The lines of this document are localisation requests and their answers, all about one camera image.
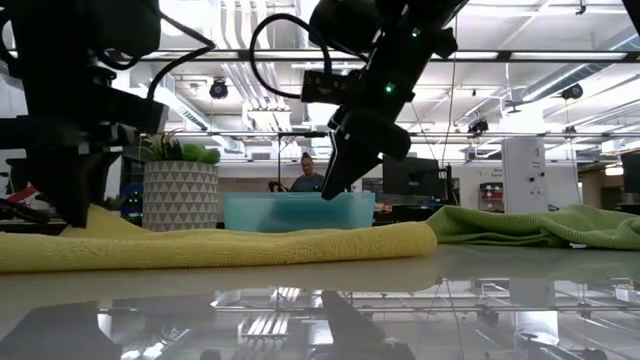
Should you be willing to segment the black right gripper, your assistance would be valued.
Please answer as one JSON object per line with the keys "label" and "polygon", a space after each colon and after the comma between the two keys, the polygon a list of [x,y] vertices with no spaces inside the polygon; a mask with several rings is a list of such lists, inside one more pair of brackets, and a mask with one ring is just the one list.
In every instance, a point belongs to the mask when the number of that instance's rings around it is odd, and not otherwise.
{"label": "black right gripper", "polygon": [[411,146],[406,130],[367,108],[339,107],[328,126],[339,134],[330,135],[333,151],[321,190],[325,200],[334,199],[378,166],[379,153],[404,159]]}

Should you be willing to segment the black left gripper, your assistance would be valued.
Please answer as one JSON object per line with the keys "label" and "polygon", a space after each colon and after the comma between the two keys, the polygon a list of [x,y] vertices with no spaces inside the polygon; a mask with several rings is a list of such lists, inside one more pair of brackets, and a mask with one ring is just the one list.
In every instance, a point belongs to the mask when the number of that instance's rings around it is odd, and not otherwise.
{"label": "black left gripper", "polygon": [[6,162],[76,228],[85,228],[89,207],[103,202],[109,168],[121,155],[117,147],[133,144],[137,135],[137,128],[117,122],[0,118],[0,150],[25,151]]}

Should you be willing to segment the yellow microfiber towel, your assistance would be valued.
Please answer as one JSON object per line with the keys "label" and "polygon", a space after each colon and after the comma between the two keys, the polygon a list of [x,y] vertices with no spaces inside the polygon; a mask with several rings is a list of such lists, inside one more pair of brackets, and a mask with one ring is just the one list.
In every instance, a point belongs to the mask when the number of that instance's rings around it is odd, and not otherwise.
{"label": "yellow microfiber towel", "polygon": [[153,232],[92,206],[86,227],[58,236],[0,232],[0,274],[289,265],[425,256],[437,246],[424,222],[352,230]]}

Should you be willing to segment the lime green microfiber towel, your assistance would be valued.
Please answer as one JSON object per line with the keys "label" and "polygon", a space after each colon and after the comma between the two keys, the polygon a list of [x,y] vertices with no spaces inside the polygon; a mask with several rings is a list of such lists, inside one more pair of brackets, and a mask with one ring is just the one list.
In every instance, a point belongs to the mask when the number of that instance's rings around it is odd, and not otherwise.
{"label": "lime green microfiber towel", "polygon": [[426,220],[440,243],[640,251],[640,215],[570,205],[555,212],[490,213],[445,206]]}

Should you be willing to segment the red angled bar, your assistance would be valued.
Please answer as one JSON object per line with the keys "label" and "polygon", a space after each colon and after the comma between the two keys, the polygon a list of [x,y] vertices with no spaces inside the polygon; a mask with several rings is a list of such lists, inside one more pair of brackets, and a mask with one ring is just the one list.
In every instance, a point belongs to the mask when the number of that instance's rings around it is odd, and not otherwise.
{"label": "red angled bar", "polygon": [[25,189],[10,194],[7,199],[14,203],[26,204],[38,194],[38,190],[32,185],[28,185]]}

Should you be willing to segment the person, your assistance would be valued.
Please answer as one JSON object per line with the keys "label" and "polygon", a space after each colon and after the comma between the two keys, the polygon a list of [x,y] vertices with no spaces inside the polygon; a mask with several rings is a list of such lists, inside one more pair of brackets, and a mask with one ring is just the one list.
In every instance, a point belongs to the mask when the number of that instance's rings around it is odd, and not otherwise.
{"label": "person", "polygon": [[312,157],[304,152],[300,163],[303,174],[293,182],[290,191],[319,192],[324,184],[324,176],[315,171]]}

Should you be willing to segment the black office monitor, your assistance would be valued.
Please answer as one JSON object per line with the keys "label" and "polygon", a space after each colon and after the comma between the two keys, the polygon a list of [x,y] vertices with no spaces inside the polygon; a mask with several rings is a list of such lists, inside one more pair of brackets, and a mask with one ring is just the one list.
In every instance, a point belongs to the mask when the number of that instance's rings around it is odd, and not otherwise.
{"label": "black office monitor", "polygon": [[626,193],[640,193],[640,153],[620,155],[623,168],[623,187]]}
{"label": "black office monitor", "polygon": [[383,157],[383,192],[391,195],[442,197],[444,185],[439,178],[439,164],[434,159],[407,157],[396,161]]}

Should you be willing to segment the white triangle-patterned plant pot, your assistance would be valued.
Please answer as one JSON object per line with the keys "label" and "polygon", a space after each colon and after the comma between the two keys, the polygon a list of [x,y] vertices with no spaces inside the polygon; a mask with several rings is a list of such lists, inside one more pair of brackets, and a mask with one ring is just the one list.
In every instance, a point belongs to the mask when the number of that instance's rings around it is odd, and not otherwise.
{"label": "white triangle-patterned plant pot", "polygon": [[192,161],[151,161],[144,166],[142,227],[154,232],[217,226],[218,170]]}

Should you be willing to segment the green artificial succulent plant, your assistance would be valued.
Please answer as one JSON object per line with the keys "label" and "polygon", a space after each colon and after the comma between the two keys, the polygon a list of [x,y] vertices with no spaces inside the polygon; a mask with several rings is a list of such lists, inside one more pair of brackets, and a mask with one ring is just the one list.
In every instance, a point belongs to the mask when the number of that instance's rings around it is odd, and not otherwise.
{"label": "green artificial succulent plant", "polygon": [[202,144],[182,144],[177,137],[179,130],[144,135],[138,146],[138,154],[147,161],[188,161],[217,165],[221,159],[218,149],[207,149]]}

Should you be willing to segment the teal translucent plastic bin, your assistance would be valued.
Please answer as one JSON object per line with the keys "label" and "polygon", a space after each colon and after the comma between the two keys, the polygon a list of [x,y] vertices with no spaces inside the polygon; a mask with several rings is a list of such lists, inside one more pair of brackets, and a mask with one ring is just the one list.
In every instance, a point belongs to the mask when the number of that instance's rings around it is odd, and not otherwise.
{"label": "teal translucent plastic bin", "polygon": [[225,228],[235,231],[285,233],[309,229],[371,227],[375,195],[344,192],[327,201],[317,192],[225,193]]}

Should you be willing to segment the white building pillar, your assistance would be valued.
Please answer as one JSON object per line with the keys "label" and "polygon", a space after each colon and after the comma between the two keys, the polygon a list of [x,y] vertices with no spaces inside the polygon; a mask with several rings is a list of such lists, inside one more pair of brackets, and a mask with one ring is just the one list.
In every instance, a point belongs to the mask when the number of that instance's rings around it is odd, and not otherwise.
{"label": "white building pillar", "polygon": [[540,138],[505,139],[502,142],[502,172],[506,213],[548,211],[545,149]]}

